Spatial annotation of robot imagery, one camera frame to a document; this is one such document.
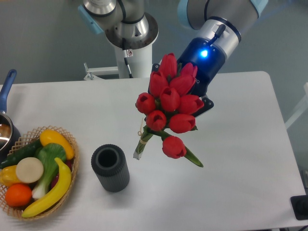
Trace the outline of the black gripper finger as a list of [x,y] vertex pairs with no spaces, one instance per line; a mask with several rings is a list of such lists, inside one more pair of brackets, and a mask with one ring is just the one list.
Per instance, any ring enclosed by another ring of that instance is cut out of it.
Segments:
[[161,92],[161,75],[158,68],[158,64],[153,64],[148,87],[148,93],[151,95],[160,95]]
[[204,103],[204,106],[193,114],[194,117],[198,117],[214,107],[214,102],[210,100],[207,95],[203,96],[201,100]]

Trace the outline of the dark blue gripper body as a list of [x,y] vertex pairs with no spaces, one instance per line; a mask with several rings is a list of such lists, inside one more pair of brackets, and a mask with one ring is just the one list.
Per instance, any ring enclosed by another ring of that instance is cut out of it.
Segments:
[[199,97],[206,95],[208,85],[226,61],[220,49],[207,44],[204,38],[194,38],[178,59],[182,66],[192,63],[197,67],[198,82],[195,83],[192,94]]

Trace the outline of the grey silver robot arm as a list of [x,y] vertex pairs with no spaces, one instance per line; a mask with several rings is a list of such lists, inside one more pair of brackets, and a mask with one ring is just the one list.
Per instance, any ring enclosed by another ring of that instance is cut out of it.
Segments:
[[[260,17],[265,0],[182,0],[178,4],[180,23],[197,31],[178,63],[197,66],[193,94],[201,97],[199,116],[213,107],[207,88],[217,72],[241,42],[243,33]],[[142,0],[85,0],[78,7],[80,17],[94,34],[104,33],[114,47],[116,68],[101,68],[100,75],[117,73],[120,78],[148,77],[157,71],[152,62],[152,45],[158,37],[156,20],[144,9]]]

